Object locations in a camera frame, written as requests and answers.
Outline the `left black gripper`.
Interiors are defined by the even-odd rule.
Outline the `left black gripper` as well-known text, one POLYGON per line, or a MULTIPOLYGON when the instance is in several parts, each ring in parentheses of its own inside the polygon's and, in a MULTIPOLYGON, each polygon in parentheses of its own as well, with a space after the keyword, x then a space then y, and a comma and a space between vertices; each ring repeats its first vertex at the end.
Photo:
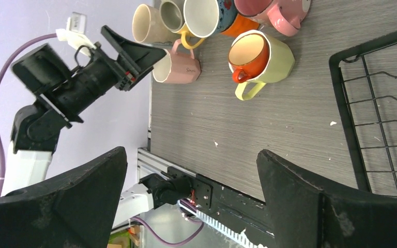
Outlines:
POLYGON ((76 68, 75 74, 58 87, 58 107, 66 117, 77 117, 115 85, 132 88, 166 56, 164 49, 128 40, 107 25, 102 26, 101 34, 118 57, 109 58, 101 44, 95 43, 89 50, 89 63, 76 68))

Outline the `small beige cup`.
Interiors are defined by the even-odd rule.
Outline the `small beige cup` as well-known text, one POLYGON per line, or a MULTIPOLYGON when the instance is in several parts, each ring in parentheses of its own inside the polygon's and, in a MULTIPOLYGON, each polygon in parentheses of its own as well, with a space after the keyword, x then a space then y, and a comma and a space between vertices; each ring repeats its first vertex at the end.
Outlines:
POLYGON ((159 13, 164 26, 175 34, 181 34, 184 27, 184 0, 161 1, 159 13))

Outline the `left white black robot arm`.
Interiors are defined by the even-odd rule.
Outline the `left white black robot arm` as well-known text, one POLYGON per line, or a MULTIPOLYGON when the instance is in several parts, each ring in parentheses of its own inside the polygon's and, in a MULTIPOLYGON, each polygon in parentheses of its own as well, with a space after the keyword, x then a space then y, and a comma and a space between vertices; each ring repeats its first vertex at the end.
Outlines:
POLYGON ((117 51, 110 58, 99 43, 72 33, 66 39, 76 51, 87 52, 85 66, 69 69, 57 53, 44 44, 12 64, 13 73, 35 95, 36 101, 20 109, 11 141, 17 161, 7 170, 0 218, 40 230, 105 229, 186 198, 192 190, 186 177, 164 179, 151 174, 121 195, 127 160, 123 147, 51 179, 45 179, 60 132, 113 87, 131 90, 166 51, 132 42, 108 26, 101 33, 117 51))

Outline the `blue mug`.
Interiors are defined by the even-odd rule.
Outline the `blue mug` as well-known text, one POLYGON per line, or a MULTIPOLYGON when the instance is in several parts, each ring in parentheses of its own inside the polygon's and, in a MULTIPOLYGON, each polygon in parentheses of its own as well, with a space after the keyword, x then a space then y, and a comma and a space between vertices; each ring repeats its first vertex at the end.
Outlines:
POLYGON ((233 0, 186 0, 183 11, 189 31, 198 38, 224 32, 237 16, 233 0))

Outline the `lime green mug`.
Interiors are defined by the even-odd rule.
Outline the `lime green mug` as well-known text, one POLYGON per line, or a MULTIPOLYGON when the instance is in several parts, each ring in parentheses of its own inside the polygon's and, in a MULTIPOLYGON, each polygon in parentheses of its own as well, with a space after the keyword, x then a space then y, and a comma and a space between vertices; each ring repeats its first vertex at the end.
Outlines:
MULTIPOLYGON (((233 41, 231 47, 241 37, 248 34, 262 35, 268 42, 270 55, 269 61, 260 75, 243 83, 238 83, 238 86, 235 90, 235 95, 241 101, 252 99, 267 83, 276 83, 287 78, 295 64, 295 58, 287 44, 255 29, 240 34, 233 41)), ((233 67, 229 62, 228 65, 231 72, 233 73, 233 67)))

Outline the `cream patterned mug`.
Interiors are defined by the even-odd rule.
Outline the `cream patterned mug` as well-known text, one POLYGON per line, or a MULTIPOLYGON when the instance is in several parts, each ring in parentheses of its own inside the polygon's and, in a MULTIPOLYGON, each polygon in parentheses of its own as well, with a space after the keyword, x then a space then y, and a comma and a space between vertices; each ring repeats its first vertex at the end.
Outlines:
POLYGON ((136 42, 144 44, 170 45, 180 38, 164 26, 159 10, 147 4, 140 4, 135 10, 132 35, 136 42))

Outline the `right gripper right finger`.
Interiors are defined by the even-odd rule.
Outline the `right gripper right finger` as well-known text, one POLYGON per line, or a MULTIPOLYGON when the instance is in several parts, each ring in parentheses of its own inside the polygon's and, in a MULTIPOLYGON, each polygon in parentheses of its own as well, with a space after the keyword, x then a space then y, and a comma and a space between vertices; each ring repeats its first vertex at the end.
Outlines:
POLYGON ((256 165, 278 247, 397 247, 397 197, 351 188, 267 149, 256 165))

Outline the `light pink mug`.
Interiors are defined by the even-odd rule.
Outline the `light pink mug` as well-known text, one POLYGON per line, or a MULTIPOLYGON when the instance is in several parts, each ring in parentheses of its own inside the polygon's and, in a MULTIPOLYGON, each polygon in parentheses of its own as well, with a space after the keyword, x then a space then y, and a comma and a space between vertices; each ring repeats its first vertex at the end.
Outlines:
POLYGON ((188 53, 179 51, 181 39, 174 42, 166 55, 154 65, 153 78, 158 83, 188 84, 195 82, 201 74, 200 62, 195 58, 194 50, 188 53))

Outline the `orange mug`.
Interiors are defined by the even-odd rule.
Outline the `orange mug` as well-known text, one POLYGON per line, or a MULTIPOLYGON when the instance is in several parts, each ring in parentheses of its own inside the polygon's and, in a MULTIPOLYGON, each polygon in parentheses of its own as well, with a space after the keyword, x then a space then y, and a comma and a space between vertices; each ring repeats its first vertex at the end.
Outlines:
POLYGON ((249 30, 254 30, 254 29, 258 30, 259 27, 260 27, 259 23, 238 14, 234 22, 230 25, 230 27, 227 28, 225 31, 223 31, 221 34, 228 37, 236 38, 240 34, 247 32, 249 30))

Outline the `small orange cup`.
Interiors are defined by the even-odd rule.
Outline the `small orange cup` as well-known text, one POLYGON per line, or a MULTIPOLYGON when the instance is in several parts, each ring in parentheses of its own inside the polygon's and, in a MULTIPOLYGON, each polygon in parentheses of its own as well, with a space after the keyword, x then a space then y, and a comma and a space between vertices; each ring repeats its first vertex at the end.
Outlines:
POLYGON ((269 45, 260 34, 248 34, 241 37, 230 48, 228 62, 234 69, 232 79, 243 83, 257 77, 269 61, 269 45))

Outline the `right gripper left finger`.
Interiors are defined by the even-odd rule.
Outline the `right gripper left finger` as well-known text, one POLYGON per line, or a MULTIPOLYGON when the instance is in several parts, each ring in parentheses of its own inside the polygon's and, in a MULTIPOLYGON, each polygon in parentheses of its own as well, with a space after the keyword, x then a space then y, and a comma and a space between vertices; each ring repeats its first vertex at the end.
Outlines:
POLYGON ((126 170, 116 147, 0 197, 0 247, 106 247, 126 170))

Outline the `yellow mug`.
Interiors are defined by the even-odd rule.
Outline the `yellow mug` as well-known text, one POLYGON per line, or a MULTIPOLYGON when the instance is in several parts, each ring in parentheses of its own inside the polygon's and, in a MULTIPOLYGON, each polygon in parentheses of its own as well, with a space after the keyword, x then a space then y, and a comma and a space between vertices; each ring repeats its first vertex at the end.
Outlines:
POLYGON ((196 49, 199 45, 201 45, 206 38, 199 38, 195 36, 187 27, 186 23, 183 26, 174 32, 175 34, 180 35, 181 44, 189 50, 196 49))

